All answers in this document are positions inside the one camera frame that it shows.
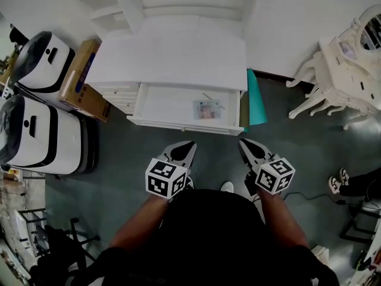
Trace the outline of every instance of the gray floor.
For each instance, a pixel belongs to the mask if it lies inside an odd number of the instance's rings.
[[[96,248],[105,248],[115,231],[147,198],[144,174],[151,158],[177,141],[193,140],[198,144],[192,168],[197,188],[219,189],[230,180],[236,192],[244,196],[248,195],[243,184],[248,170],[237,149],[241,137],[261,142],[286,157],[296,168],[288,192],[299,191],[307,197],[329,193],[327,178],[340,167],[358,175],[381,166],[379,122],[369,120],[344,132],[341,124],[354,114],[351,110],[332,117],[325,112],[310,117],[305,111],[289,120],[288,112],[305,100],[302,88],[287,89],[284,83],[261,79],[259,84],[268,123],[251,126],[240,137],[135,126],[113,109],[110,121],[99,125],[97,169],[89,175],[60,181],[47,179],[50,224],[66,228],[69,218],[78,217],[85,231],[101,236]],[[349,219],[346,207],[327,197],[306,201],[300,195],[291,195],[286,202],[311,246],[329,248],[330,264],[339,279],[344,281],[353,274],[354,259],[363,245],[338,236]]]

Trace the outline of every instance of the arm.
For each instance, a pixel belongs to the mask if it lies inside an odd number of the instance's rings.
[[[283,248],[292,248],[308,243],[305,234],[288,210],[280,195],[271,195],[261,188],[257,188],[261,197],[263,214],[266,225],[271,230],[275,240]]]
[[[153,194],[149,196],[138,212],[116,233],[110,247],[131,251],[143,246],[159,228],[167,207],[167,199]]]

